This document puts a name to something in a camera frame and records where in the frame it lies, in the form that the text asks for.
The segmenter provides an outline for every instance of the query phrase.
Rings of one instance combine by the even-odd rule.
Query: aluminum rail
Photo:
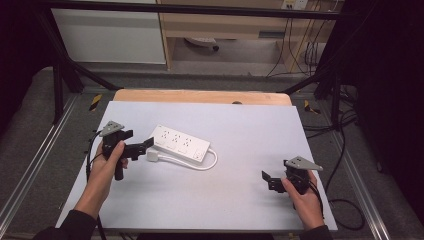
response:
[[[322,103],[321,101],[319,101],[318,104],[324,114],[325,119],[329,124],[331,124],[330,110],[328,109],[327,104]],[[333,131],[332,134],[339,151],[341,151],[343,145],[341,133]],[[390,235],[387,231],[386,225],[381,219],[380,213],[374,204],[371,194],[369,193],[364,180],[359,174],[347,148],[345,150],[342,163],[346,170],[346,174],[349,177],[350,183],[352,184],[353,190],[355,191],[358,202],[361,205],[364,216],[367,219],[368,225],[370,226],[370,229],[374,235],[374,238],[377,240],[389,240]]]
[[[3,235],[6,233],[9,224],[12,222],[13,217],[18,211],[22,201],[24,200],[26,194],[28,193],[32,183],[35,180],[38,172],[43,166],[44,161],[50,153],[56,139],[61,133],[63,127],[65,126],[71,112],[74,108],[76,100],[79,98],[78,94],[71,96],[65,106],[65,111],[62,118],[56,125],[53,125],[38,149],[37,153],[33,157],[31,163],[29,164],[27,170],[23,174],[18,185],[15,187],[15,190],[9,197],[8,201],[4,205],[3,209],[0,212],[0,239],[3,238]]]

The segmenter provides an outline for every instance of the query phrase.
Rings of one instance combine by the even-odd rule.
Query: plug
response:
[[[149,148],[146,151],[146,157],[147,161],[157,162],[159,160],[159,151]]]

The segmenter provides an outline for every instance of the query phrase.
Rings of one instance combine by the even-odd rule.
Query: power strip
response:
[[[154,137],[153,148],[186,160],[201,163],[209,149],[210,142],[157,125],[150,137]]]

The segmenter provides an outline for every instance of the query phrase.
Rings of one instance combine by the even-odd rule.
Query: wrist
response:
[[[303,227],[306,231],[309,231],[309,230],[312,230],[314,228],[322,227],[324,225],[325,225],[325,223],[324,223],[323,220],[317,220],[317,221],[314,221],[312,223],[304,224]]]
[[[103,201],[101,201],[95,194],[91,194],[89,191],[84,191],[81,198],[75,205],[74,210],[86,213],[92,218],[97,219],[102,204]]]

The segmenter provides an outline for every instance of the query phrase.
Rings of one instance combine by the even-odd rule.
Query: white cabinet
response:
[[[155,3],[155,0],[113,2]],[[157,13],[52,11],[74,61],[165,64]]]

